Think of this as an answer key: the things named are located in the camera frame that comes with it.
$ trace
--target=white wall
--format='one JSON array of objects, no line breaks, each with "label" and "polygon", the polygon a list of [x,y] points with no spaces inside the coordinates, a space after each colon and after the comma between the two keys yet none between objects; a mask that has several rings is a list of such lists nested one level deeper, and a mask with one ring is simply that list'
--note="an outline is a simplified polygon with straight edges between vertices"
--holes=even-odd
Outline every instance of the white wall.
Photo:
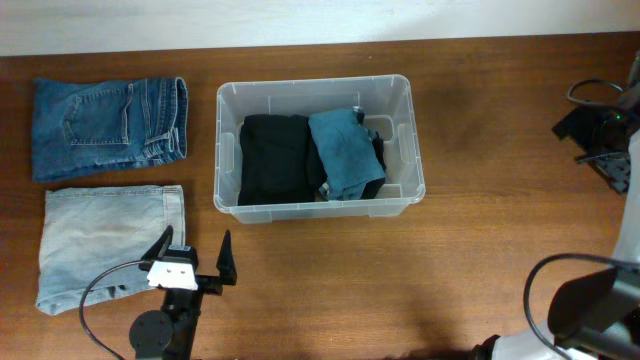
[{"label": "white wall", "polygon": [[0,55],[623,30],[639,0],[0,0]]}]

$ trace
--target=dark blue jeans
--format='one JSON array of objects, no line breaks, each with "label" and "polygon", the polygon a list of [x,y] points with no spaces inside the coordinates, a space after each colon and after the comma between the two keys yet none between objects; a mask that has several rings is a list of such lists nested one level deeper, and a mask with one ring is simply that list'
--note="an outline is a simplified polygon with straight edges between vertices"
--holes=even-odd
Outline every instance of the dark blue jeans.
[{"label": "dark blue jeans", "polygon": [[182,78],[34,82],[36,182],[162,165],[187,156],[188,94]]}]

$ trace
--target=brown surface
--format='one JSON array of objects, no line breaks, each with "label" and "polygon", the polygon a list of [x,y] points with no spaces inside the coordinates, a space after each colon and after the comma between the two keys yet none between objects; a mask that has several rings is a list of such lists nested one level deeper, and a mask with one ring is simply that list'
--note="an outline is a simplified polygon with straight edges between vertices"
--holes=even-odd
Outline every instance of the brown surface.
[{"label": "brown surface", "polygon": [[[466,349],[524,330],[522,287],[542,257],[609,255],[624,198],[550,128],[574,81],[623,83],[640,33],[185,50],[0,59],[0,347],[3,358],[106,358],[76,311],[34,306],[44,189],[180,184],[187,242],[214,271],[233,233],[239,282],[205,298],[195,358],[382,358]],[[241,225],[212,202],[216,91],[228,81],[399,73],[411,81],[427,196],[394,218]],[[41,186],[30,181],[36,76],[71,82],[183,76],[189,157],[164,167]],[[592,267],[542,272],[533,309]],[[128,330],[153,291],[88,309],[99,337],[130,358]]]}]

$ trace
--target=wire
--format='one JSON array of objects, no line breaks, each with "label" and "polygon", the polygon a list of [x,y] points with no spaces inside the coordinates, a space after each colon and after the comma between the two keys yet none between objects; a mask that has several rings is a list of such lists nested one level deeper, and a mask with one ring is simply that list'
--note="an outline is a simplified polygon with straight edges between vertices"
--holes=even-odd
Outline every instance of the wire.
[{"label": "wire", "polygon": [[536,264],[536,266],[533,267],[533,269],[529,273],[529,277],[527,278],[527,282],[524,285],[524,295],[523,295],[524,315],[527,318],[527,322],[529,323],[529,327],[531,328],[533,333],[536,335],[536,337],[538,339],[540,339],[540,341],[546,347],[548,347],[549,349],[553,350],[555,353],[557,353],[558,355],[560,355],[561,357],[563,357],[566,360],[573,360],[573,359],[571,359],[571,357],[567,353],[565,353],[564,351],[560,350],[557,346],[552,344],[549,340],[547,340],[544,337],[542,332],[540,332],[540,329],[538,329],[538,327],[536,326],[536,324],[533,321],[533,316],[531,315],[531,307],[529,306],[529,297],[530,297],[530,293],[531,293],[531,284],[533,284],[533,279],[536,277],[536,274],[538,273],[538,271],[540,271],[540,269],[542,269],[545,265],[547,265],[550,262],[553,262],[553,261],[556,261],[556,260],[566,260],[566,259],[584,260],[584,261],[591,261],[591,262],[596,262],[596,263],[600,263],[600,264],[608,264],[608,265],[613,265],[613,266],[615,266],[617,268],[624,269],[624,270],[627,270],[627,271],[632,271],[632,272],[636,272],[640,268],[640,263],[620,261],[620,260],[615,260],[615,259],[606,258],[606,257],[602,257],[602,256],[596,256],[596,255],[565,253],[565,254],[556,254],[556,255],[551,255],[549,257],[546,257],[546,258],[540,260],[540,262],[538,262]]},{"label": "wire", "polygon": [[587,80],[582,80],[580,82],[577,82],[573,85],[571,85],[571,87],[569,88],[569,91],[567,91],[567,100],[571,101],[572,103],[579,105],[579,106],[584,106],[584,107],[588,107],[588,108],[595,108],[595,109],[606,109],[606,110],[612,110],[615,112],[618,112],[620,114],[626,115],[629,118],[635,120],[635,121],[639,121],[640,122],[640,116],[638,116],[637,114],[635,114],[633,111],[627,110],[625,108],[616,106],[616,105],[610,105],[610,104],[606,104],[606,103],[601,103],[601,102],[593,102],[593,101],[589,101],[589,100],[582,100],[582,99],[578,99],[573,97],[573,93],[580,87],[584,86],[584,85],[588,85],[588,84],[602,84],[602,85],[607,85],[609,87],[612,87],[616,90],[618,90],[619,92],[624,92],[624,89],[612,82],[606,81],[606,80],[601,80],[601,79],[587,79]]},{"label": "wire", "polygon": [[109,269],[109,270],[103,272],[102,274],[98,275],[98,277],[96,277],[87,286],[87,288],[84,290],[84,293],[82,294],[82,298],[80,298],[80,307],[78,308],[78,314],[80,315],[80,324],[82,325],[82,328],[84,329],[84,332],[87,333],[89,338],[94,343],[96,343],[96,345],[101,347],[104,351],[108,352],[109,354],[113,355],[113,357],[115,357],[116,359],[124,360],[124,357],[122,357],[122,355],[118,354],[117,352],[115,352],[114,350],[109,348],[107,345],[103,344],[100,340],[98,340],[98,338],[95,335],[93,335],[91,330],[89,330],[89,326],[87,325],[87,322],[84,320],[84,301],[87,299],[87,295],[89,295],[89,293],[91,292],[91,288],[93,288],[98,283],[98,281],[102,280],[105,276],[111,274],[112,272],[118,271],[120,269],[124,269],[124,268],[129,267],[129,266],[139,265],[139,264],[144,264],[144,263],[149,263],[149,262],[150,261],[148,261],[148,260],[135,260],[135,261],[129,261],[129,262],[126,262],[124,264],[120,264],[118,266],[112,267],[111,269]]}]

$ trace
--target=black folded cloth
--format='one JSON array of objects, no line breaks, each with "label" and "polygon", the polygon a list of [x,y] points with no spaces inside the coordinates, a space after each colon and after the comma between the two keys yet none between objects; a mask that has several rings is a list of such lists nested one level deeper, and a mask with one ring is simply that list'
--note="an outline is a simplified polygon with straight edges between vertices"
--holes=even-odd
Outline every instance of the black folded cloth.
[{"label": "black folded cloth", "polygon": [[242,184],[238,205],[313,202],[327,174],[309,119],[250,115],[240,129]]}]

